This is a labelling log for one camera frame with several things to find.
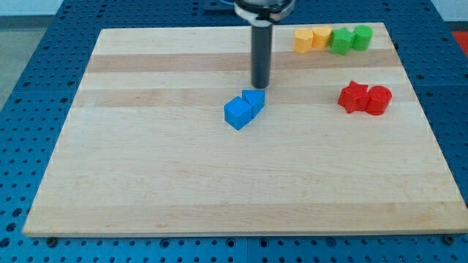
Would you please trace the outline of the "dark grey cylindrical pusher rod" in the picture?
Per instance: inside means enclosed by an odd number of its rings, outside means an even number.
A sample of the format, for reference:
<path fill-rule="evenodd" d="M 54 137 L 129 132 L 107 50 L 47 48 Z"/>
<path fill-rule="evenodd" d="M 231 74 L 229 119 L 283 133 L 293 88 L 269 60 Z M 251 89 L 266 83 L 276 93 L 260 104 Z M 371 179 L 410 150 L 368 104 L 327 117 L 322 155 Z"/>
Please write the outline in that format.
<path fill-rule="evenodd" d="M 270 82 L 273 26 L 251 27 L 251 84 L 267 88 Z"/>

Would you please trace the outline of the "silver round tool flange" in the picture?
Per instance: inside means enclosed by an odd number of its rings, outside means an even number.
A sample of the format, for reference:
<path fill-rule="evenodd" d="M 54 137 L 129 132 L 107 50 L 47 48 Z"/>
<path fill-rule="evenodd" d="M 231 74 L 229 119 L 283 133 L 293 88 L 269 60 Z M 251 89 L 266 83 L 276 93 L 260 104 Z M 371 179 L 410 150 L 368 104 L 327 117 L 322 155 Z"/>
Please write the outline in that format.
<path fill-rule="evenodd" d="M 252 26 L 270 26 L 284 20 L 295 8 L 295 0 L 235 0 L 235 13 Z"/>

